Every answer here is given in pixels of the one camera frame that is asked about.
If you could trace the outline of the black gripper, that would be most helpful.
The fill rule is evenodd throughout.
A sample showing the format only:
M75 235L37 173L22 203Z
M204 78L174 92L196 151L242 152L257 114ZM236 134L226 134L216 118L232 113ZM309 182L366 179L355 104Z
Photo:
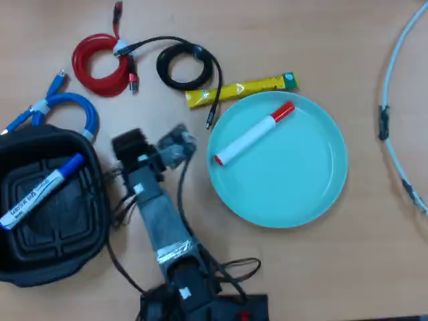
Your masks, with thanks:
M116 158L120 161L126 180L130 173L148 167L158 182L164 181L166 166L155 145L149 144L141 129L129 130L112 140Z

